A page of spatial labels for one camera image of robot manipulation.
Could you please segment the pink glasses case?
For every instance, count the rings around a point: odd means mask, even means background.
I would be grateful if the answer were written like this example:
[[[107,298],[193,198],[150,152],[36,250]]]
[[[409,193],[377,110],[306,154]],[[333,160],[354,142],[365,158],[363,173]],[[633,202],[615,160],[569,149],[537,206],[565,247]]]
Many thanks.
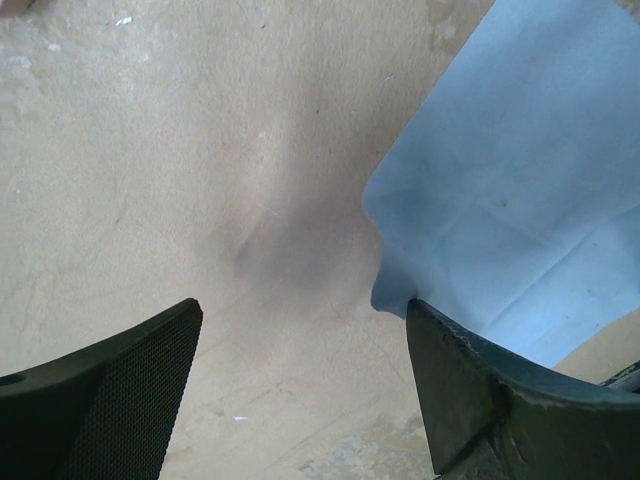
[[[22,14],[34,0],[0,0],[0,16],[11,17]]]

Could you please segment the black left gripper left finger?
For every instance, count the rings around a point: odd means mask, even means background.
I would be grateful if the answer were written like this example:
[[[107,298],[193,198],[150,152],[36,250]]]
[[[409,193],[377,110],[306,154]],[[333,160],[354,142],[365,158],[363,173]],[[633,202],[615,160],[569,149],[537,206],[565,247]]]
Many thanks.
[[[156,479],[203,312],[185,299],[139,325],[1,378],[4,479]]]

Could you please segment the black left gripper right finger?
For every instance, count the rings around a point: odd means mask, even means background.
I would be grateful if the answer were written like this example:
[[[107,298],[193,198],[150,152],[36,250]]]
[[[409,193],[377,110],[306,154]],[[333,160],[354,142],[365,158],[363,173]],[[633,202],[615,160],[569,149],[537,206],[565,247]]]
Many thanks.
[[[408,350],[439,479],[636,479],[639,365],[572,378],[409,302]]]

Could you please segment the blue cleaning cloth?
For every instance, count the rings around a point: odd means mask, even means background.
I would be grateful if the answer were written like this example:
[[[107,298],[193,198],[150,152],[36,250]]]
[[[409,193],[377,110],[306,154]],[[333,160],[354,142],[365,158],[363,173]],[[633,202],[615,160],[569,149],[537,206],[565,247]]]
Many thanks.
[[[370,177],[372,307],[420,299],[552,367],[639,305],[639,26],[492,5]]]

